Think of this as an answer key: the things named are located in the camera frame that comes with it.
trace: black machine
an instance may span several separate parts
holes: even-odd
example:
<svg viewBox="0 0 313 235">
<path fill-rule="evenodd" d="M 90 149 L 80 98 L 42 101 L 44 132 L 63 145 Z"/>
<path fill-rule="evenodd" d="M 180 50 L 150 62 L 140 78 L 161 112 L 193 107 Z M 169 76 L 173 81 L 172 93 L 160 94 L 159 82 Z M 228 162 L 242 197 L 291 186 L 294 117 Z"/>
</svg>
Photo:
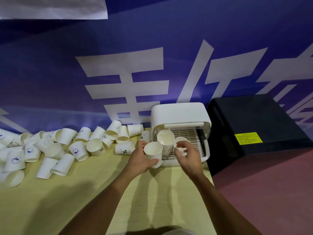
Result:
<svg viewBox="0 0 313 235">
<path fill-rule="evenodd" d="M 262 155 L 257 163 L 269 159 L 272 163 L 264 166 L 273 166 L 313 148 L 310 138 L 267 94 L 216 98 L 207 112 L 212 121 L 208 139 L 212 175 L 242 157 Z"/>
</svg>

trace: pink floor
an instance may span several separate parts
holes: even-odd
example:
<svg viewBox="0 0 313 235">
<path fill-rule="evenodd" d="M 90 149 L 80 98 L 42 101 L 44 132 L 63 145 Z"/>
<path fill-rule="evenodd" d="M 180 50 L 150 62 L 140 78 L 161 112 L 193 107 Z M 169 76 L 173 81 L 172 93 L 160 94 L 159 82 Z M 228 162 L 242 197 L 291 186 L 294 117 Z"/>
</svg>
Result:
<svg viewBox="0 0 313 235">
<path fill-rule="evenodd" d="M 265 167 L 244 163 L 213 177 L 215 186 L 263 235 L 313 234 L 313 150 Z"/>
</svg>

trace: yellow tablecloth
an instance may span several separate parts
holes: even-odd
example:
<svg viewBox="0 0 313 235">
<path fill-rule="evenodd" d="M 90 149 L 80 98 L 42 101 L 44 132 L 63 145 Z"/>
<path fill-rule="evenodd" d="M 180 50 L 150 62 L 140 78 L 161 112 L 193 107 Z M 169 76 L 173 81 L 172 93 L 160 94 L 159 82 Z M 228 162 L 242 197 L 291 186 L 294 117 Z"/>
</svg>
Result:
<svg viewBox="0 0 313 235">
<path fill-rule="evenodd" d="M 54 235 L 124 168 L 129 156 L 114 155 L 114 144 L 100 157 L 75 161 L 68 176 L 35 178 L 41 160 L 27 163 L 25 178 L 0 191 L 1 235 Z M 206 164 L 205 175 L 212 182 Z M 151 169 L 125 191 L 107 234 L 177 225 L 216 234 L 196 187 L 180 167 Z"/>
</svg>

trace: yellow warning label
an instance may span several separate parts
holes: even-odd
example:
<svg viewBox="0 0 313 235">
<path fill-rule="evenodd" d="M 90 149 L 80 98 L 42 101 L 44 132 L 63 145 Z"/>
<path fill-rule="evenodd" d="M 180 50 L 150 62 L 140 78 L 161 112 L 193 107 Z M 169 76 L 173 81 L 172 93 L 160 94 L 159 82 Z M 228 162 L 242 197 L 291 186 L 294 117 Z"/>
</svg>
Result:
<svg viewBox="0 0 313 235">
<path fill-rule="evenodd" d="M 256 132 L 235 134 L 240 145 L 263 142 Z"/>
</svg>

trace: white paper sheet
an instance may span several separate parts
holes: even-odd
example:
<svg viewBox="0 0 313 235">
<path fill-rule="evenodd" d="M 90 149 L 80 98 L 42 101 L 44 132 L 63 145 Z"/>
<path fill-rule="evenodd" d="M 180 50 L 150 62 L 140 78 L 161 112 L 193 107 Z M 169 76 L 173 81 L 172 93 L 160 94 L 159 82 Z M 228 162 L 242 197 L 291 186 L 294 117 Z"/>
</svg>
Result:
<svg viewBox="0 0 313 235">
<path fill-rule="evenodd" d="M 0 19 L 107 19 L 105 0 L 0 0 Z"/>
</svg>

